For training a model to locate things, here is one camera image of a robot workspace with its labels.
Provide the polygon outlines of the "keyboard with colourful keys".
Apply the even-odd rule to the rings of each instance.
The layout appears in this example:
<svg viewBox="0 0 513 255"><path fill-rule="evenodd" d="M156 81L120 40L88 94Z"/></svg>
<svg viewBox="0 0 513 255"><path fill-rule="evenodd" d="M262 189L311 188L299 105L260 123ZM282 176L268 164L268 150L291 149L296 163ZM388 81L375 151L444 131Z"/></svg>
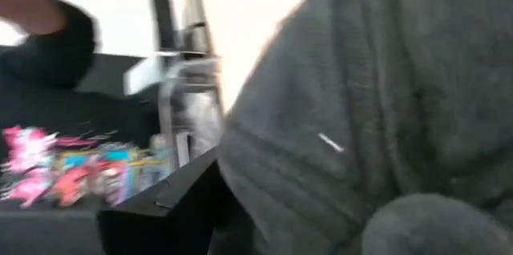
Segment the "keyboard with colourful keys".
<svg viewBox="0 0 513 255"><path fill-rule="evenodd" d="M35 127L15 126L3 135L10 150L0 165L0 200L17 200L23 208L42 200L71 206L90 195L116 205L172 172L161 136L152 137L150 149L140 149Z"/></svg>

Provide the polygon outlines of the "grey metal stand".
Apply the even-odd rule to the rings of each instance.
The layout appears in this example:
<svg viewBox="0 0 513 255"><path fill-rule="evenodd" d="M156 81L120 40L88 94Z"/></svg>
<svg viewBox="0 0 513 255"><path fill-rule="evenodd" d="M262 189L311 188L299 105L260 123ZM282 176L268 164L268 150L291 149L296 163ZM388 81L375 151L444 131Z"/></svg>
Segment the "grey metal stand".
<svg viewBox="0 0 513 255"><path fill-rule="evenodd" d="M150 0L156 32L156 51L123 75L126 95L157 93L164 153L173 170L189 161L188 147L179 136L190 127L177 126L187 93L211 92L219 105L216 84L217 59L203 0Z"/></svg>

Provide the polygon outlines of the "dark grey baseball cap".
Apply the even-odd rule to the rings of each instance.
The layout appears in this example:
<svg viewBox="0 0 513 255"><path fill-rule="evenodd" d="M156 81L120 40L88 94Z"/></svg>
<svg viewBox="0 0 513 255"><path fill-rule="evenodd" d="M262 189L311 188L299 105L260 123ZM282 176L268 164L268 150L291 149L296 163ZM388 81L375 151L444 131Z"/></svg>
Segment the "dark grey baseball cap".
<svg viewBox="0 0 513 255"><path fill-rule="evenodd" d="M305 0L218 164L257 255L513 255L513 0Z"/></svg>

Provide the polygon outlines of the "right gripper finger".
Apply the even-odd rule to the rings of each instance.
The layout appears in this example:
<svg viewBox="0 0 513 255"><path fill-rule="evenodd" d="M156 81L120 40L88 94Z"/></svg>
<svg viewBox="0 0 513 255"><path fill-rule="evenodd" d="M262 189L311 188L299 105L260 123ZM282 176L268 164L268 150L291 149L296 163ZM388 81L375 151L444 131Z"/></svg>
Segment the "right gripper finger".
<svg viewBox="0 0 513 255"><path fill-rule="evenodd" d="M212 149L108 208L0 203L0 255L248 255L248 223Z"/></svg>

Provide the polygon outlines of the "person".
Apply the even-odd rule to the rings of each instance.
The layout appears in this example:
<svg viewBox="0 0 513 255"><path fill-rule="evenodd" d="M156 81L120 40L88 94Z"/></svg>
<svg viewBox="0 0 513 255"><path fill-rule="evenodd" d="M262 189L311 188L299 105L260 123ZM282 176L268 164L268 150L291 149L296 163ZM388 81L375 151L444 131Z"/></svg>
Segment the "person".
<svg viewBox="0 0 513 255"><path fill-rule="evenodd" d="M12 127L140 148L159 133L151 103L78 91L94 64L95 21L87 12L63 0L0 0L0 18L28 34L0 51L0 160L10 149L2 133Z"/></svg>

